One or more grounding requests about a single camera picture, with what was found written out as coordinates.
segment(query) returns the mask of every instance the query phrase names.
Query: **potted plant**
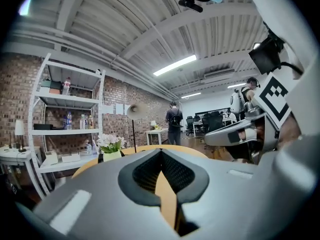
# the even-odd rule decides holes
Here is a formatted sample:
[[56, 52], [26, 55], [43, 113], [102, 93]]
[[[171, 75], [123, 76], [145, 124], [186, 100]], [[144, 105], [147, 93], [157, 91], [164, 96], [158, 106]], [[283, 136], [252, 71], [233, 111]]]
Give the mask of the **potted plant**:
[[112, 134], [102, 134], [98, 136], [98, 146], [103, 152], [103, 161], [110, 161], [121, 157], [120, 150], [124, 148], [125, 138], [116, 137]]

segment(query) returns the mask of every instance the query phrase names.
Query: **shelf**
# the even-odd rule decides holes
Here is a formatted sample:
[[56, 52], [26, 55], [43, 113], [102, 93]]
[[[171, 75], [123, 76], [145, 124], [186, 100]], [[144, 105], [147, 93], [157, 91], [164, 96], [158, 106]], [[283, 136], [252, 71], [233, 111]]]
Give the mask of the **shelf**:
[[86, 163], [90, 162], [91, 160], [98, 158], [97, 156], [93, 156], [93, 155], [83, 155], [80, 157], [81, 157], [80, 160], [75, 161], [75, 162], [62, 162], [62, 160], [59, 159], [58, 163], [51, 164], [51, 165], [47, 165], [46, 160], [44, 160], [42, 165], [39, 167], [38, 171], [41, 174], [46, 174], [46, 173], [71, 170], [71, 169], [75, 169], [75, 168], [80, 168], [81, 166], [85, 165]]
[[77, 130], [32, 130], [32, 135], [76, 135], [76, 134], [98, 134], [99, 129], [77, 129]]
[[50, 108], [66, 108], [73, 110], [91, 110], [91, 108], [99, 104], [98, 99], [82, 98], [77, 96], [68, 96], [61, 94], [43, 93], [37, 91], [38, 96]]
[[70, 77], [71, 87], [91, 91], [100, 81], [101, 75], [92, 71], [80, 69], [53, 61], [48, 61], [49, 74], [52, 81], [62, 82]]

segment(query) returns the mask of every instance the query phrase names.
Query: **paper on wall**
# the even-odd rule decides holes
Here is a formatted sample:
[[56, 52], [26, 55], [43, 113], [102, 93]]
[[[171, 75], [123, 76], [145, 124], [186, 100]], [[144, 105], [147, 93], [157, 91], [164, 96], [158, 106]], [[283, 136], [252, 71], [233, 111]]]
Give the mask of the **paper on wall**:
[[115, 104], [115, 113], [117, 115], [123, 115], [124, 114], [124, 105], [123, 104]]
[[102, 105], [102, 114], [113, 114], [114, 105]]
[[124, 114], [127, 115], [128, 108], [130, 108], [130, 105], [124, 105]]
[[252, 103], [259, 105], [268, 113], [275, 125], [280, 129], [291, 113], [286, 102], [288, 90], [281, 84], [280, 80], [270, 73], [253, 96]]

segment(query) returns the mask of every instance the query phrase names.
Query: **air conditioner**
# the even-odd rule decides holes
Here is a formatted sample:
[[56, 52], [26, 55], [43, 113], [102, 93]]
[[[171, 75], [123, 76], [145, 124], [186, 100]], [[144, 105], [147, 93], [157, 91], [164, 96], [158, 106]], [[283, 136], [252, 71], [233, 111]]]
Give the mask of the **air conditioner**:
[[234, 68], [227, 68], [219, 71], [210, 72], [204, 74], [204, 80], [201, 81], [203, 84], [218, 82], [226, 79], [230, 79], [235, 74]]

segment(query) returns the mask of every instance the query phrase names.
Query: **backpack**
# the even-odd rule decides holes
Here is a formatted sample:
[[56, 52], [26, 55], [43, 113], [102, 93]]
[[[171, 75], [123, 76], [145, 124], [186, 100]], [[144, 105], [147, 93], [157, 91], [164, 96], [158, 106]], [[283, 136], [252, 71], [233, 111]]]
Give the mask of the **backpack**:
[[173, 127], [179, 127], [182, 128], [183, 126], [180, 125], [181, 122], [181, 117], [179, 116], [180, 110], [178, 109], [178, 112], [176, 115], [173, 115], [170, 119], [169, 122]]
[[234, 114], [240, 114], [245, 110], [245, 98], [243, 91], [250, 89], [249, 87], [244, 87], [242, 91], [238, 89], [234, 90], [234, 93], [230, 97], [230, 110]]

